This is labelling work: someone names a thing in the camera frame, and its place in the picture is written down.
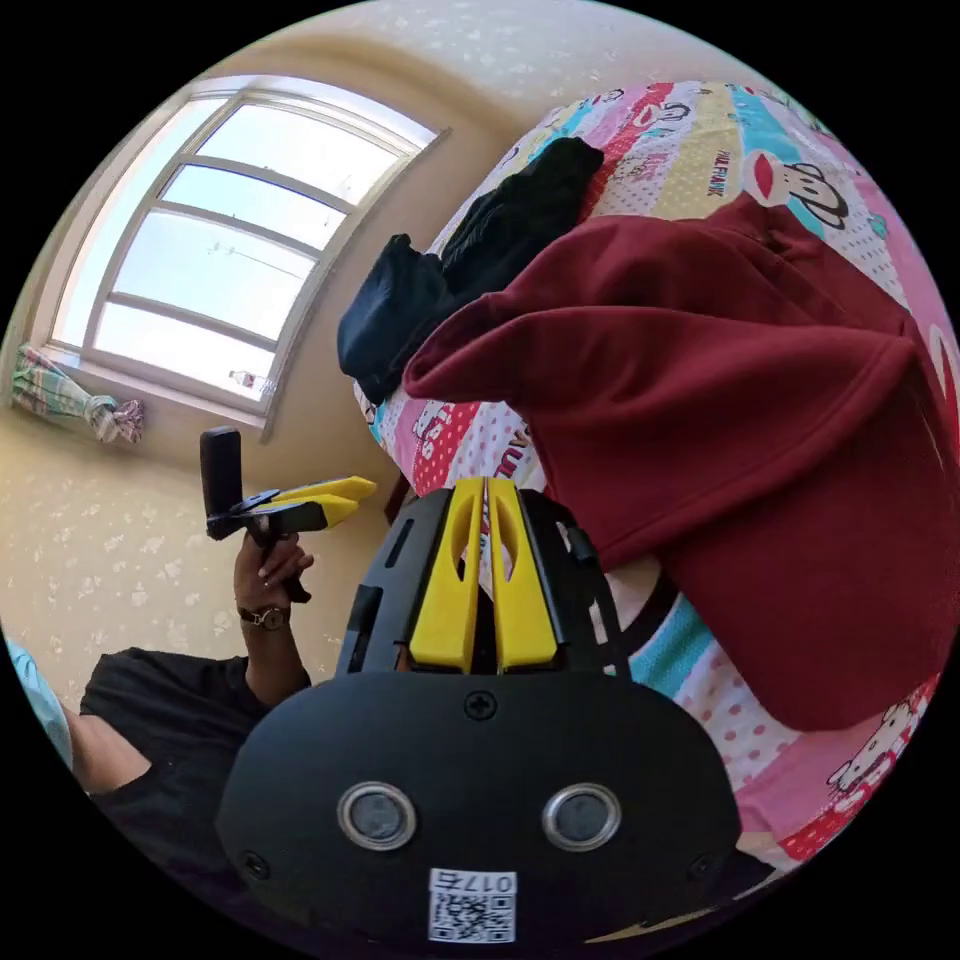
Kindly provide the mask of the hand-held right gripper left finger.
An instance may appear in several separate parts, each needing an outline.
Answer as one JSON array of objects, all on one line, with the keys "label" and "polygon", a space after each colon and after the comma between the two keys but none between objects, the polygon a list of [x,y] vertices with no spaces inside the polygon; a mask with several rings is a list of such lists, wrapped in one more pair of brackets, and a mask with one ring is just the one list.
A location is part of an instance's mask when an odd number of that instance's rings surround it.
[{"label": "hand-held right gripper left finger", "polygon": [[418,667],[468,672],[475,644],[485,480],[460,480],[447,493],[409,652]]}]

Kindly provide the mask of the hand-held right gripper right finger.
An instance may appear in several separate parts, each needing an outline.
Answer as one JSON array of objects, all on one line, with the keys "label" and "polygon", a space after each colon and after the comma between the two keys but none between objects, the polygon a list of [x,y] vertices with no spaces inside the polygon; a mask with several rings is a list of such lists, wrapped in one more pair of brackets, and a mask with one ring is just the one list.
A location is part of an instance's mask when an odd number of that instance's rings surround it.
[{"label": "hand-held right gripper right finger", "polygon": [[517,488],[509,479],[491,478],[487,501],[498,668],[545,667],[557,641]]}]

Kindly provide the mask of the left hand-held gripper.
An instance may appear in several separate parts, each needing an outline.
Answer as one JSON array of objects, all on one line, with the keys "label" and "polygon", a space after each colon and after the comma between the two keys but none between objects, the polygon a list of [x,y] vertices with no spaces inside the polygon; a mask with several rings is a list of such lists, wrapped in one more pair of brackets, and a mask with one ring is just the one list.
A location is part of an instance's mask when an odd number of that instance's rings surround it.
[{"label": "left hand-held gripper", "polygon": [[224,494],[207,488],[206,533],[211,540],[222,542],[244,531],[259,548],[260,559],[266,560],[281,540],[338,526],[354,514],[354,504],[376,492],[375,482],[356,475],[235,502],[230,500],[230,491]]}]

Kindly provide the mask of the person's left hand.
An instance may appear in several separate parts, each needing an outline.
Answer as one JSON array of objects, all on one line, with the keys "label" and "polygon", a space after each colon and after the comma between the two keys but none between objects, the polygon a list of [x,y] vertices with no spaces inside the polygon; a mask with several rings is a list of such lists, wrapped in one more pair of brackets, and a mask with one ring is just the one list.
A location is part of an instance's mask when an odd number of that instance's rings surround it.
[{"label": "person's left hand", "polygon": [[314,563],[299,537],[279,540],[266,551],[247,533],[234,565],[233,592],[239,610],[256,612],[267,607],[288,609],[292,601],[285,583],[298,578]]}]

